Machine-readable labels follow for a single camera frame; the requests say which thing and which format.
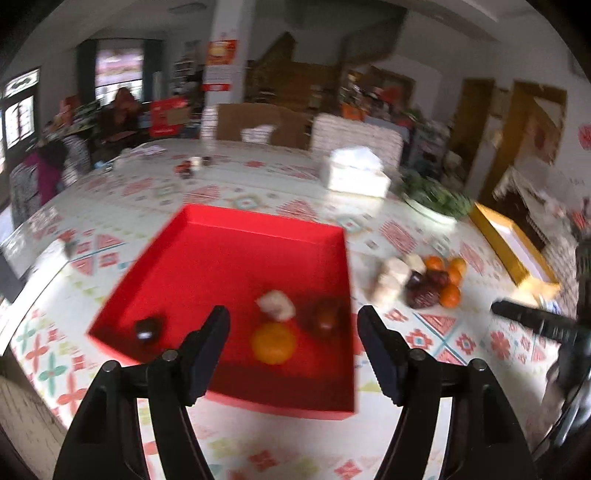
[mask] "ceiling light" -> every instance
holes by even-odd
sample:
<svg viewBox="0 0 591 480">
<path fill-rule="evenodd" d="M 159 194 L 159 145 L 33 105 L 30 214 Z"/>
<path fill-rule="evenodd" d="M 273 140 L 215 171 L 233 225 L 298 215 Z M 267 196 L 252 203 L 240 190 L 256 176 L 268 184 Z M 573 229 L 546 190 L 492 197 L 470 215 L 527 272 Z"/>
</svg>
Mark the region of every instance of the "ceiling light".
<svg viewBox="0 0 591 480">
<path fill-rule="evenodd" d="M 188 4 L 179 5 L 177 7 L 171 7 L 168 9 L 168 11 L 174 15 L 190 15 L 200 12 L 201 10 L 205 10 L 206 8 L 207 5 L 201 2 L 191 2 Z"/>
</svg>

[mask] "tangerine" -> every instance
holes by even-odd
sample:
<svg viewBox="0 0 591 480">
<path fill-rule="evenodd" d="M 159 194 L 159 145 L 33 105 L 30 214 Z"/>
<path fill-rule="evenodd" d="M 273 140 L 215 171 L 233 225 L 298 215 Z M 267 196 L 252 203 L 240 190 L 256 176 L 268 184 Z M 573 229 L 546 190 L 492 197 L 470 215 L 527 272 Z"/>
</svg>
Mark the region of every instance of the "tangerine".
<svg viewBox="0 0 591 480">
<path fill-rule="evenodd" d="M 251 348 L 259 362 L 281 365 L 296 351 L 296 336 L 284 323 L 264 323 L 252 334 Z"/>
<path fill-rule="evenodd" d="M 445 270 L 445 264 L 443 263 L 443 259 L 436 255 L 426 257 L 423 260 L 423 262 L 425 263 L 425 267 L 427 267 L 427 270 Z"/>
<path fill-rule="evenodd" d="M 449 283 L 459 287 L 462 284 L 462 273 L 456 267 L 448 267 Z"/>
<path fill-rule="evenodd" d="M 447 309 L 456 308 L 462 301 L 462 292 L 455 285 L 449 284 L 439 292 L 439 304 Z"/>
<path fill-rule="evenodd" d="M 464 260 L 462 257 L 454 257 L 452 258 L 448 265 L 450 267 L 454 267 L 457 268 L 458 272 L 460 273 L 460 275 L 463 277 L 464 275 L 466 275 L 466 271 L 468 270 L 468 264 L 466 263 L 466 260 Z"/>
</svg>

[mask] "white column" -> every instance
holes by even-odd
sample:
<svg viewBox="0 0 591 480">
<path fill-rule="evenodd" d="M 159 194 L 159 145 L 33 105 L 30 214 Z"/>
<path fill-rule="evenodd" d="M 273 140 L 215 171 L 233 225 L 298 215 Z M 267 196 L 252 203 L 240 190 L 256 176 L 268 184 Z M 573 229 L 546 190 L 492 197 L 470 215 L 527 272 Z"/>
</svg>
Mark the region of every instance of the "white column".
<svg viewBox="0 0 591 480">
<path fill-rule="evenodd" d="M 207 106 L 218 103 L 242 103 L 244 100 L 244 80 L 248 45 L 254 21 L 256 0 L 217 0 L 213 16 L 210 41 L 238 40 L 236 56 L 232 63 L 233 74 L 230 90 L 227 92 L 206 92 Z"/>
</svg>

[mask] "purple clothing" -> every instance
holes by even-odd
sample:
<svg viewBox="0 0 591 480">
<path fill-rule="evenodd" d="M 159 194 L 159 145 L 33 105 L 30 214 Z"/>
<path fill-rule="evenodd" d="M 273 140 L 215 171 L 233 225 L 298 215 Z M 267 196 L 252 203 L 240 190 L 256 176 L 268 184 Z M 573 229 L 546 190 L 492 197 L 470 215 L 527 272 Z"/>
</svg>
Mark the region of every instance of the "purple clothing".
<svg viewBox="0 0 591 480">
<path fill-rule="evenodd" d="M 27 167 L 37 167 L 37 188 L 41 196 L 41 205 L 57 195 L 57 185 L 61 182 L 61 172 L 47 164 L 37 152 L 33 152 L 23 162 Z"/>
</svg>

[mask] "brown chair back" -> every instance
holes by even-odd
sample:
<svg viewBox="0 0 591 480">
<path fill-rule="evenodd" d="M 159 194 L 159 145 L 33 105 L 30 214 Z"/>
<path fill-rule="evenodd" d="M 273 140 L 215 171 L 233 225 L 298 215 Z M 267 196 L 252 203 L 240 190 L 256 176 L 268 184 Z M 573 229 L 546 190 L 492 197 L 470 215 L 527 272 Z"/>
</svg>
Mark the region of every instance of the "brown chair back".
<svg viewBox="0 0 591 480">
<path fill-rule="evenodd" d="M 241 131 L 259 125 L 275 125 L 271 145 L 307 148 L 307 116 L 288 108 L 264 103 L 224 103 L 217 106 L 216 138 L 242 141 Z"/>
</svg>

